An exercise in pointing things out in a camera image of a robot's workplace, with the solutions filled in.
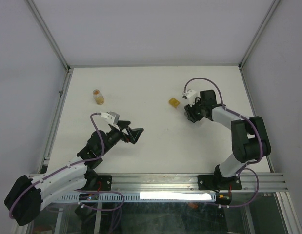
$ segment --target light strip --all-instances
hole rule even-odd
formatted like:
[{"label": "light strip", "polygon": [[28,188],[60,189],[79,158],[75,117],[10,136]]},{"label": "light strip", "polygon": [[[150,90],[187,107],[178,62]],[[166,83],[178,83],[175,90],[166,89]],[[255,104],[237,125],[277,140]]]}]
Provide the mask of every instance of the light strip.
[{"label": "light strip", "polygon": [[171,192],[141,192],[140,199],[186,200],[186,201],[212,201],[210,194],[183,194]]}]

